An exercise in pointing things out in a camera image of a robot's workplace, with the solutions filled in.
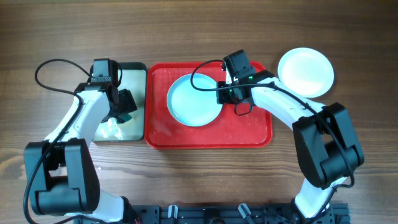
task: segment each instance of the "red tray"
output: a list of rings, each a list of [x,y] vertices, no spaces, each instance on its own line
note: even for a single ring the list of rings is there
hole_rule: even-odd
[[[272,139],[271,114],[258,107],[238,116],[234,105],[223,105],[216,119],[200,127],[189,127],[176,121],[169,112],[166,97],[175,80],[192,73],[201,62],[157,63],[147,74],[145,140],[156,149],[214,149],[262,147]],[[265,69],[251,62],[257,71]],[[225,80],[221,62],[199,69],[216,81]]]

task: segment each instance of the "light blue plate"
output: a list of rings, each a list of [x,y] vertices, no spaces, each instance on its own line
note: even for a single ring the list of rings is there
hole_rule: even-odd
[[[212,122],[223,105],[217,103],[216,91],[199,91],[191,86],[191,74],[176,80],[167,93],[170,114],[187,126],[203,126]],[[199,88],[216,88],[217,82],[203,74],[195,74],[193,84]]]

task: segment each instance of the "wood grain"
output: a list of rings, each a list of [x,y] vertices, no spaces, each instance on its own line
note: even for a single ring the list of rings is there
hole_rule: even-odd
[[[365,164],[349,203],[353,223],[398,223],[398,15],[396,1],[2,1],[0,4],[0,223],[25,223],[23,150],[41,141],[72,98],[34,81],[51,58],[89,69],[119,62],[203,61],[244,49],[276,73],[295,47],[323,52],[335,84],[315,99],[345,105]],[[62,63],[40,79],[73,90],[86,77]],[[289,202],[301,188],[291,130],[277,119],[263,149],[156,151],[144,141],[91,144],[101,187],[133,204]],[[54,217],[35,217],[54,222]]]

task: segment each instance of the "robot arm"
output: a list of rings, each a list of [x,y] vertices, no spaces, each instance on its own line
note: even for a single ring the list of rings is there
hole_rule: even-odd
[[[328,202],[333,187],[341,184],[347,177],[345,160],[338,152],[336,143],[343,146],[352,170],[364,162],[362,149],[347,111],[338,103],[325,106],[291,92],[267,70],[256,72],[243,50],[224,58],[223,66],[227,71],[227,80],[218,82],[218,87],[234,87],[218,90],[218,103],[256,105],[270,111],[292,129],[298,163],[305,177],[302,189],[294,199],[294,210],[299,212],[300,219],[305,223],[317,215]],[[131,94],[127,90],[118,91],[117,86],[117,63],[109,59],[95,60],[91,82],[81,83],[75,90],[83,99],[83,109],[69,126],[67,133],[56,143],[33,180],[29,196],[36,214],[84,215],[106,222],[140,224],[137,213],[126,198],[100,190],[88,151],[100,122],[137,109]],[[322,141],[321,135],[327,131],[319,124],[314,113],[295,98],[309,105],[319,118],[330,125],[338,142],[336,139],[328,143]],[[79,101],[75,98],[60,125],[44,141],[30,142],[27,145],[24,159],[28,177],[33,173],[44,149],[58,136],[78,104]],[[49,171],[56,170],[59,166],[66,166],[68,175],[51,177]],[[250,211],[245,206],[239,206],[239,212],[244,213],[243,218],[252,223]],[[178,217],[172,214],[177,213],[177,210],[174,209],[175,205],[171,207],[168,221],[175,223]],[[157,217],[155,223],[160,223],[159,219]]]
[[[38,215],[85,215],[105,222],[123,219],[127,199],[100,190],[100,183],[91,160],[90,145],[98,125],[110,117],[136,110],[128,90],[117,89],[118,65],[109,59],[94,61],[90,82],[81,83],[75,93],[83,100],[77,117],[58,140],[53,151],[37,171],[30,189],[30,202]],[[75,97],[72,107],[58,127],[42,142],[30,142],[24,151],[27,176],[48,144],[58,136],[71,119],[80,101]],[[67,168],[67,176],[52,177],[50,170]]]
[[[225,57],[223,61],[226,81],[218,82],[218,87],[235,87],[218,90],[218,103],[256,105],[272,113],[294,132],[298,163],[305,176],[302,189],[294,202],[301,217],[314,217],[330,199],[333,187],[341,184],[348,173],[336,141],[343,146],[352,170],[364,162],[361,145],[347,111],[339,103],[325,106],[294,93],[267,70],[256,72],[243,50]],[[330,124],[338,139],[324,143],[321,135],[327,133],[327,130],[314,118],[314,113],[294,97]]]

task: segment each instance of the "black cable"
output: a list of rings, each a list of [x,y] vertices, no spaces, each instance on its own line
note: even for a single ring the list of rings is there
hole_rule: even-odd
[[[30,189],[32,188],[33,180],[34,180],[34,178],[35,178],[35,176],[36,176],[36,173],[37,173],[39,167],[43,164],[44,160],[46,160],[47,155],[48,155],[49,153],[51,153],[51,150],[53,149],[54,145],[55,145],[55,144],[58,142],[58,140],[61,139],[62,136],[66,133],[66,131],[68,130],[68,128],[70,127],[70,125],[72,124],[72,122],[75,120],[75,118],[78,116],[79,112],[81,111],[81,109],[82,109],[82,107],[83,107],[83,99],[82,99],[79,95],[77,95],[76,93],[71,92],[71,91],[67,91],[67,90],[60,90],[60,89],[57,89],[57,88],[52,88],[52,87],[46,86],[46,85],[42,84],[41,82],[39,82],[39,79],[37,78],[37,75],[38,75],[39,70],[40,70],[44,65],[46,65],[46,64],[48,64],[48,63],[50,63],[50,62],[66,62],[66,63],[70,63],[70,64],[72,64],[72,65],[78,67],[80,70],[82,70],[86,75],[90,76],[90,74],[89,74],[86,70],[84,70],[84,68],[80,67],[79,65],[77,65],[77,64],[74,63],[74,62],[71,62],[71,61],[65,60],[65,59],[52,59],[52,60],[48,60],[48,61],[43,62],[42,64],[40,64],[40,65],[37,67],[36,71],[35,71],[35,81],[36,81],[36,83],[37,83],[39,86],[41,86],[41,87],[43,87],[43,88],[45,88],[45,89],[51,90],[51,91],[57,91],[57,92],[60,92],[60,93],[66,93],[66,94],[73,95],[73,96],[75,96],[76,98],[78,98],[78,100],[79,100],[79,105],[78,105],[78,108],[76,109],[76,111],[74,112],[74,114],[72,115],[72,117],[71,117],[71,118],[69,119],[69,121],[66,123],[65,127],[62,128],[62,130],[60,131],[60,133],[58,134],[58,136],[50,143],[50,145],[48,146],[48,148],[46,148],[46,150],[43,152],[43,154],[42,154],[42,156],[40,157],[39,161],[37,161],[37,163],[36,163],[36,165],[35,165],[35,167],[34,167],[34,169],[33,169],[32,174],[31,174],[30,177],[27,179],[27,185],[26,185],[25,194],[24,194],[23,207],[24,207],[24,215],[25,215],[25,218],[26,218],[26,220],[27,220],[30,224],[38,224],[38,223],[36,223],[36,222],[32,219],[32,217],[31,217],[30,214],[29,214],[29,209],[28,209],[28,198],[29,198],[29,193],[30,193]],[[96,218],[85,217],[85,216],[83,216],[83,215],[76,215],[76,216],[74,216],[74,217],[67,218],[67,219],[62,220],[62,221],[60,221],[60,222],[57,222],[57,223],[55,223],[55,224],[66,223],[66,222],[69,222],[70,220],[74,220],[74,219],[76,219],[76,218],[83,218],[83,219],[91,220],[91,221],[94,221],[94,222],[105,223],[104,221],[99,220],[99,219],[96,219]]]
[[[235,104],[235,109],[234,109],[234,112],[235,112],[235,114],[236,115],[238,115],[238,116],[244,116],[244,115],[246,115],[246,114],[249,114],[250,112],[251,112],[251,110],[253,109],[253,105],[250,103],[250,109],[249,109],[249,111],[248,112],[245,112],[245,113],[241,113],[241,114],[238,114],[237,113],[237,110],[238,110],[238,104]]]
[[[118,82],[118,87],[119,87],[119,85],[122,83],[122,76],[123,76],[122,66],[120,66],[119,63],[118,63],[118,68],[120,69],[120,78],[119,78],[119,82]]]
[[[333,140],[335,140],[336,145],[339,149],[339,152],[344,160],[345,166],[348,170],[348,174],[350,177],[350,183],[349,184],[338,184],[334,187],[332,187],[332,191],[330,192],[330,194],[328,195],[328,198],[326,199],[325,203],[321,206],[321,209],[319,209],[319,211],[309,220],[309,224],[313,223],[315,220],[317,220],[318,218],[320,218],[322,216],[322,212],[324,211],[324,209],[326,209],[326,206],[330,203],[330,200],[332,198],[332,196],[335,194],[335,192],[337,192],[337,189],[339,187],[343,187],[343,188],[351,188],[353,187],[354,183],[355,183],[355,178],[354,178],[354,173],[351,169],[351,166],[348,162],[347,156],[345,154],[345,151],[343,149],[343,146],[340,144],[338,138],[336,137],[336,135],[334,134],[334,132],[331,130],[330,125],[328,123],[326,123],[320,116],[319,114],[312,109],[312,107],[308,104],[303,102],[300,98],[296,97],[295,95],[291,94],[289,91],[286,91],[282,88],[279,88],[275,85],[275,83],[263,83],[263,84],[242,84],[242,85],[233,85],[233,86],[226,86],[226,87],[221,87],[221,88],[212,88],[212,89],[202,89],[202,88],[198,88],[193,84],[193,76],[195,75],[195,73],[197,72],[197,70],[199,68],[201,68],[202,66],[205,66],[209,63],[213,63],[213,62],[224,62],[223,60],[220,59],[215,59],[215,60],[209,60],[207,62],[202,63],[201,65],[197,66],[196,69],[194,69],[194,71],[192,72],[191,75],[191,85],[194,89],[196,90],[200,90],[200,91],[218,91],[218,90],[230,90],[233,88],[239,88],[239,87],[266,87],[266,88],[273,88],[275,90],[281,91],[282,93],[285,93],[286,95],[292,97],[295,101],[299,102],[301,105],[304,106],[305,109],[311,111],[315,117],[316,120],[318,120],[320,122],[320,124],[325,128],[326,132],[328,134],[330,134],[333,138]]]

